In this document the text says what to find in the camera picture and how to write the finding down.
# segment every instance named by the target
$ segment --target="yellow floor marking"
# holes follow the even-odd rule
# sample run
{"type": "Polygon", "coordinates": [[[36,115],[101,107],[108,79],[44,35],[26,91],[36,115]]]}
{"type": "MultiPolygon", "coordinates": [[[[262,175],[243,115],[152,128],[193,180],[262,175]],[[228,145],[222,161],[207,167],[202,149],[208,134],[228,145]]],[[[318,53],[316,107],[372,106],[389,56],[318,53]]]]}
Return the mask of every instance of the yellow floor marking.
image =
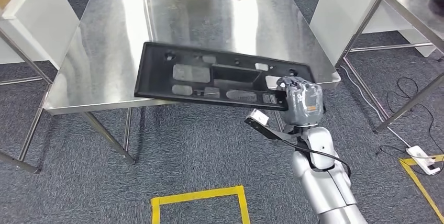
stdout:
{"type": "Polygon", "coordinates": [[[250,224],[250,217],[248,215],[247,199],[245,198],[245,191],[243,186],[234,186],[227,188],[219,188],[212,190],[205,190],[200,192],[176,194],[163,197],[155,197],[151,199],[152,206],[152,224],[160,224],[160,205],[179,203],[195,199],[208,199],[212,197],[237,195],[239,200],[240,214],[242,217],[242,224],[250,224]]]}
{"type": "MultiPolygon", "coordinates": [[[[432,156],[432,157],[434,157],[435,161],[437,161],[437,162],[444,160],[444,154],[435,155],[435,156],[432,156]]],[[[410,175],[410,177],[412,178],[413,182],[415,182],[416,186],[419,188],[419,190],[424,195],[426,200],[429,202],[430,206],[435,211],[435,213],[438,216],[438,218],[441,220],[441,223],[444,224],[444,216],[442,216],[442,213],[439,211],[439,209],[436,206],[435,202],[432,200],[432,198],[430,197],[429,193],[423,187],[423,185],[419,181],[418,177],[416,176],[416,174],[413,172],[413,170],[411,168],[412,165],[416,165],[415,160],[412,159],[412,158],[410,158],[410,159],[400,159],[399,162],[401,163],[401,165],[405,169],[405,171],[408,173],[408,175],[410,175]]]]}

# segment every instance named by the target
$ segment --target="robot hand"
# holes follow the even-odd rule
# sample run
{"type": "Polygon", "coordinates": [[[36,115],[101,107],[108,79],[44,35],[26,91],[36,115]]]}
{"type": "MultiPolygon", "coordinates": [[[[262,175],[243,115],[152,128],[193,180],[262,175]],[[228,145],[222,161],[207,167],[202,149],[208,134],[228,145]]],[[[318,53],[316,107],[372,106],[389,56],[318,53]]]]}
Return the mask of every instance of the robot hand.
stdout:
{"type": "Polygon", "coordinates": [[[356,206],[350,179],[330,132],[317,126],[324,113],[321,87],[294,76],[280,78],[277,86],[286,91],[288,111],[284,121],[293,128],[290,134],[270,129],[269,118],[256,109],[245,122],[268,139],[281,140],[295,148],[294,172],[320,223],[367,223],[356,206]]]}

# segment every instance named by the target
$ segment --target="black plastic tray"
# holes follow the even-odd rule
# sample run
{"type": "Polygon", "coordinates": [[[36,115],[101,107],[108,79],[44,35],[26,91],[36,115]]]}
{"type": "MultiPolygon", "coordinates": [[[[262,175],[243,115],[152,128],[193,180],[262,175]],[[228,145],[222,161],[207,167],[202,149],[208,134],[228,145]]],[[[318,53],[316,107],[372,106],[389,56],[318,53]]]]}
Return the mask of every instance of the black plastic tray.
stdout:
{"type": "Polygon", "coordinates": [[[290,75],[314,81],[310,68],[303,64],[145,42],[134,96],[287,110],[285,92],[268,89],[265,77],[290,75]]]}

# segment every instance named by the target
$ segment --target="metal table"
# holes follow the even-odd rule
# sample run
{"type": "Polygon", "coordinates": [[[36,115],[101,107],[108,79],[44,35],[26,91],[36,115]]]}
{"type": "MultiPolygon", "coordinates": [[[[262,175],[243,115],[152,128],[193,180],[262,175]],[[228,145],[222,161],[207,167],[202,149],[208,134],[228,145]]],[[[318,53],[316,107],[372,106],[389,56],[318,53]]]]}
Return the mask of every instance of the metal table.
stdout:
{"type": "Polygon", "coordinates": [[[134,97],[145,41],[304,63],[324,88],[340,81],[293,0],[90,0],[43,107],[81,113],[130,163],[131,108],[170,103],[134,97]],[[124,147],[91,113],[116,108],[128,108],[124,147]]]}
{"type": "Polygon", "coordinates": [[[356,71],[356,69],[347,60],[346,56],[350,52],[362,52],[362,51],[373,51],[373,50],[386,50],[386,49],[401,49],[401,48],[413,48],[413,47],[424,47],[434,45],[441,52],[444,53],[444,17],[436,15],[430,9],[432,3],[430,0],[374,0],[374,3],[364,17],[361,25],[357,29],[356,33],[350,39],[346,49],[342,53],[340,60],[336,66],[344,63],[350,68],[352,73],[357,78],[360,85],[364,88],[370,99],[373,101],[381,116],[384,118],[382,124],[380,124],[376,131],[381,131],[397,120],[400,116],[414,107],[420,100],[426,97],[431,91],[437,88],[440,84],[444,82],[444,73],[439,74],[429,85],[422,89],[419,93],[413,96],[401,109],[395,112],[392,116],[389,116],[381,104],[378,102],[376,97],[370,91],[362,77],[356,71]],[[376,12],[381,1],[385,1],[389,4],[395,11],[397,11],[406,21],[408,21],[416,30],[418,30],[425,38],[427,38],[430,43],[414,43],[414,44],[399,44],[392,46],[376,46],[376,47],[365,47],[365,48],[352,48],[354,43],[357,41],[358,37],[364,31],[368,22],[372,18],[373,14],[376,12]]]}

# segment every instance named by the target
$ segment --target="white power strip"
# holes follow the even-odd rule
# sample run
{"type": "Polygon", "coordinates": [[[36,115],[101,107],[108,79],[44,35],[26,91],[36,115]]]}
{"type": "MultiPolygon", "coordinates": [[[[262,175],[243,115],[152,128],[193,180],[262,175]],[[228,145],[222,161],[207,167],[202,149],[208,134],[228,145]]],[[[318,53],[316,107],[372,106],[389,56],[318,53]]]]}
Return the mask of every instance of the white power strip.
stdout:
{"type": "Polygon", "coordinates": [[[435,163],[435,159],[428,156],[421,149],[421,147],[419,147],[418,145],[415,145],[414,147],[407,148],[406,151],[408,154],[410,154],[410,156],[412,156],[413,160],[416,161],[416,164],[418,164],[419,167],[421,167],[421,169],[423,169],[423,171],[426,174],[432,175],[432,174],[439,172],[439,170],[441,170],[441,168],[439,168],[439,167],[434,168],[434,169],[429,168],[429,166],[431,166],[435,163]]]}

